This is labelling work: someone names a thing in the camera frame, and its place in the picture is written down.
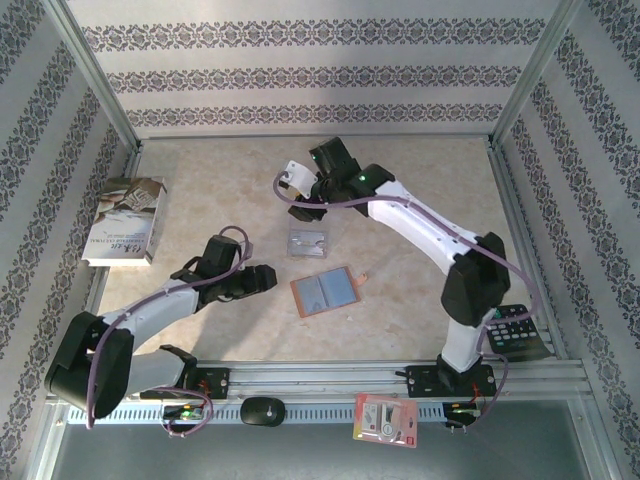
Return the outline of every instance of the book cover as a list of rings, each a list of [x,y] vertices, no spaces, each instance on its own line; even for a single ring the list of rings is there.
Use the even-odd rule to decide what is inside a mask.
[[[165,197],[160,177],[107,180],[82,259],[92,267],[150,265]]]

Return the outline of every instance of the black computer mouse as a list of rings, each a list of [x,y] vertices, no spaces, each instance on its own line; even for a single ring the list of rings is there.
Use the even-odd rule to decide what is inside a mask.
[[[247,425],[277,427],[284,420],[284,411],[284,403],[277,398],[247,398],[240,407],[240,420]]]

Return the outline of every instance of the beige floor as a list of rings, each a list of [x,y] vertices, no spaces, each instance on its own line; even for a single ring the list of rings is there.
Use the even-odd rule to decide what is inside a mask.
[[[202,360],[429,359],[440,352],[448,319],[439,296],[444,276],[428,257],[387,227],[354,210],[331,212],[327,259],[286,257],[287,206],[271,182],[288,160],[312,166],[308,149],[323,139],[249,138],[149,141],[138,174],[162,175],[169,203],[151,267],[112,268],[100,311],[130,303],[202,253],[222,227],[245,228],[254,264],[267,263],[278,285],[267,293],[213,304],[145,343],[139,353],[171,343]],[[416,197],[460,226],[494,231],[515,260],[509,230],[481,139],[346,137],[361,166],[379,163]],[[349,265],[366,272],[362,302],[306,319],[289,282]],[[514,286],[505,303],[528,303]]]

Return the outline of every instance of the enclosure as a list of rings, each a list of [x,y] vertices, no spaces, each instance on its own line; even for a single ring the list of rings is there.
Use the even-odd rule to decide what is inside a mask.
[[[640,477],[638,0],[0,2],[0,478],[76,478],[87,463],[94,478]],[[271,182],[333,136],[452,221],[499,233],[542,293],[535,321],[553,356],[513,366],[485,430],[421,424],[420,459],[354,446],[344,424],[354,393],[405,395],[394,372],[440,353],[441,272],[347,211],[332,218],[327,259],[286,257]],[[157,257],[91,269],[80,257],[99,192],[136,174],[168,181]],[[172,343],[231,368],[208,440],[165,444],[157,406],[135,399],[120,407],[127,418],[84,432],[82,412],[43,385],[70,319],[151,292],[229,223],[248,230],[278,288],[141,349]],[[342,265],[369,275],[362,302],[300,319],[289,281]],[[516,281],[508,295],[529,304]],[[235,425],[241,399],[258,394],[300,420],[271,434]],[[284,452],[266,455],[270,443]],[[140,444],[195,459],[138,461]],[[239,445],[248,470],[234,463]]]

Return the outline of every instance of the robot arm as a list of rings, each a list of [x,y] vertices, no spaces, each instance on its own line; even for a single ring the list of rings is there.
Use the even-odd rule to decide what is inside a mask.
[[[171,275],[158,291],[169,292],[176,286],[213,279],[228,272],[240,255],[240,248],[231,238],[213,236],[204,254],[194,257]],[[133,353],[155,334],[211,302],[245,298],[269,290],[276,283],[275,271],[268,265],[244,267],[218,282],[171,291],[136,309],[104,344],[96,378],[96,418],[109,415],[125,395],[160,386],[196,389],[196,385],[190,384],[193,378],[190,373],[197,362],[190,354],[171,345],[163,345],[146,355],[134,356]],[[82,312],[73,318],[45,377],[49,391],[86,410],[93,352],[108,326],[130,307],[102,316]]]
[[[458,237],[505,258],[504,244],[495,234],[484,237],[464,230],[448,221],[411,195],[395,177],[379,165],[361,169],[339,138],[311,150],[319,172],[314,175],[306,167],[290,162],[280,186],[294,187],[304,203],[337,203],[370,197],[396,197],[419,206]],[[405,237],[438,265],[446,275],[441,303],[451,320],[447,341],[438,357],[440,379],[451,389],[465,382],[480,364],[477,342],[484,324],[492,318],[510,287],[505,267],[478,254],[443,231],[437,224],[395,201],[372,201],[355,206],[362,215],[379,221]],[[322,209],[293,206],[289,213],[301,221],[320,220]]]

